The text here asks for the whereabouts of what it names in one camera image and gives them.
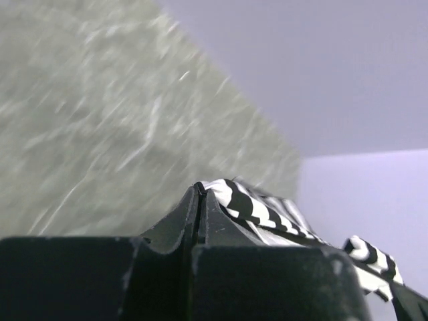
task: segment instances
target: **white wall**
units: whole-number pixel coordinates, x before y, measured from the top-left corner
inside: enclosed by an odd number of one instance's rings
[[[358,235],[391,254],[408,286],[428,296],[428,150],[309,158],[298,204],[325,240]],[[368,296],[374,321],[392,304]]]
[[[428,1],[158,1],[304,156],[428,148]]]

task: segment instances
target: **gray textured wall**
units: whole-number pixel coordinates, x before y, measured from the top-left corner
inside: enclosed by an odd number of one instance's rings
[[[0,3],[0,235],[139,233],[235,175],[295,196],[296,151],[152,1]]]

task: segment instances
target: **striped fabric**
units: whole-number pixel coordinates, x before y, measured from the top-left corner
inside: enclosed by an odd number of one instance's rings
[[[390,283],[395,282],[404,285],[403,278],[393,257],[382,252],[369,242],[354,235],[346,240],[343,250],[354,261],[365,267],[367,278],[370,277],[369,274],[377,277],[380,285],[375,289],[365,289],[367,292],[374,292],[388,302],[393,299]]]
[[[331,246],[315,234],[291,200],[252,189],[243,181],[219,179],[202,184],[214,192],[226,214],[266,245]],[[343,250],[354,262],[364,293],[375,293],[382,300],[391,301],[390,283],[403,284],[394,259],[357,236],[346,240]]]

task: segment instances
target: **zebra pattern cloth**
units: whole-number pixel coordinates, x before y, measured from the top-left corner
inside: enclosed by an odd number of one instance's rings
[[[318,237],[293,201],[253,189],[243,181],[219,179],[202,182],[212,190],[234,222],[252,231],[270,246],[331,246]],[[343,249],[352,259],[364,293],[382,300],[393,299],[391,282],[404,284],[394,259],[358,236],[346,240]]]

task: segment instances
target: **black plastic object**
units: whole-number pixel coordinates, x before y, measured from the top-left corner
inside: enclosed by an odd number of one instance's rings
[[[0,320],[120,320],[139,238],[0,242]]]
[[[192,320],[370,320],[340,250],[204,247],[193,251]]]
[[[200,185],[131,238],[0,242],[0,320],[370,320],[347,256],[260,247]]]
[[[399,321],[428,321],[428,300],[401,284],[392,284],[393,304]]]

